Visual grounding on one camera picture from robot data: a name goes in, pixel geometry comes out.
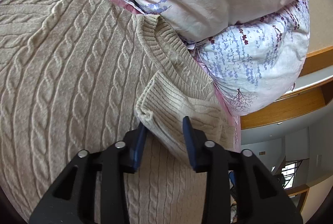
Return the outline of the beige cable-knit sweater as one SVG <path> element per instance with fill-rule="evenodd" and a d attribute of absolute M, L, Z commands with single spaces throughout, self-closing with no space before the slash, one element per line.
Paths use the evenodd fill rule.
<path fill-rule="evenodd" d="M 142 164 L 124 177 L 131 223 L 200 223 L 206 175 L 194 128 L 226 149 L 234 128 L 212 79 L 160 16 L 109 0 L 1 0 L 1 188 L 24 220 L 79 150 L 143 123 Z"/>

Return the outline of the wooden framed cabinet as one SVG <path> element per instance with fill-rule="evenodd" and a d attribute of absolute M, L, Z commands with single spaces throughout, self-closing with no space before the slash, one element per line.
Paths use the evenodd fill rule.
<path fill-rule="evenodd" d="M 241 117 L 242 130 L 294 119 L 332 102 L 332 46 L 308 53 L 295 89 Z"/>

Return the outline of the right floral pillow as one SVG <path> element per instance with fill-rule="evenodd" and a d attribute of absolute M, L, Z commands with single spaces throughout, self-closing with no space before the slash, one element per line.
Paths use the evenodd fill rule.
<path fill-rule="evenodd" d="M 296 0 L 199 43 L 194 58 L 232 115 L 258 111 L 291 90 L 307 56 L 309 0 Z"/>

